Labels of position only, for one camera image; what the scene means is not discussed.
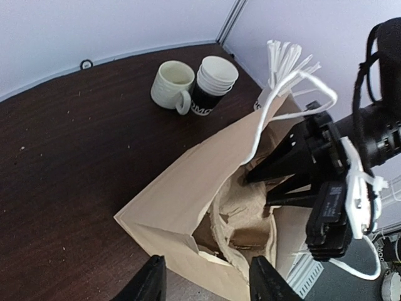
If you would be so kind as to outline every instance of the brown paper bag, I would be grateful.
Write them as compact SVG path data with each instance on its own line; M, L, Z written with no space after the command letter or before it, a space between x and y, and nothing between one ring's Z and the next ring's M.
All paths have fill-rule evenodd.
M286 97L274 100L265 126L278 111L279 114L299 111L292 97L285 101ZM243 219L232 219L230 223L227 214L232 209L230 198L214 203L217 204L214 210L211 208L216 197L224 195L227 180L241 177L240 169L246 168L240 165L251 152L260 118L261 111L255 111L188 150L115 215L117 222L149 255L165 256L169 269L229 300L249 300L246 264L253 252L264 253L284 278L288 276L293 253L305 240L305 224L310 214L309 209L285 207L275 209L270 218L254 221L257 225L261 222L269 225L263 228L268 237L260 243L260 240L245 242L246 233L233 235L230 227L235 228ZM269 129L279 141L297 121L272 122ZM212 225L213 214L220 223ZM212 230L215 225L225 231L222 239L227 240L228 252L221 250L222 241L217 243L217 232ZM241 259L228 260L225 256L230 257L227 254L232 252Z

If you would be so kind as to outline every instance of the white cable tie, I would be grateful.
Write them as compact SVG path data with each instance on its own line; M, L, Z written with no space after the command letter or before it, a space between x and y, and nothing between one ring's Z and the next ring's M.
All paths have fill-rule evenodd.
M360 177L365 180L366 183L372 185L373 191L378 195L383 188L388 188L388 182L380 176L372 177L366 172L358 171L356 169L352 169L348 173L349 176Z

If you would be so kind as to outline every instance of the paper bag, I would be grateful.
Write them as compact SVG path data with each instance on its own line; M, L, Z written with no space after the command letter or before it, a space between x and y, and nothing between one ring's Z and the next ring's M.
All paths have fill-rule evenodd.
M265 126L278 111L284 114L299 109L291 96L278 97ZM197 242L194 232L205 226L212 201L251 152L260 118L261 111L255 111L189 149L115 215L149 255L163 255L167 268L229 300L250 299L246 277L226 258L215 256L210 250L213 246ZM271 122L269 130L280 141L298 121ZM270 260L274 261L272 256L276 259L277 271L286 278L293 253L305 241L310 210L288 206L275 209L273 215L274 254L270 253Z

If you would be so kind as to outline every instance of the black cup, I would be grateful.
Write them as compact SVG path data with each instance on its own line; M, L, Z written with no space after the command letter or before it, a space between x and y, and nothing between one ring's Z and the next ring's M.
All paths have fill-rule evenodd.
M401 243L396 241L391 242L390 239L386 238L383 241L383 246L379 247L378 255L381 261L386 262L399 262L401 255Z
M220 102L223 96L214 96L201 89L198 84L195 84L194 91L192 92L192 103L190 109L200 116L209 115L215 106Z

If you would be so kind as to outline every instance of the mug handle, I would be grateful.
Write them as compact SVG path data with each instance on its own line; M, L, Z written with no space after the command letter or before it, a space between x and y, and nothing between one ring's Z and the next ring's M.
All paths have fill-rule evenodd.
M191 97L187 90L183 90L180 93L181 97L179 97L179 100L175 104L175 108L180 115L185 115L189 112Z

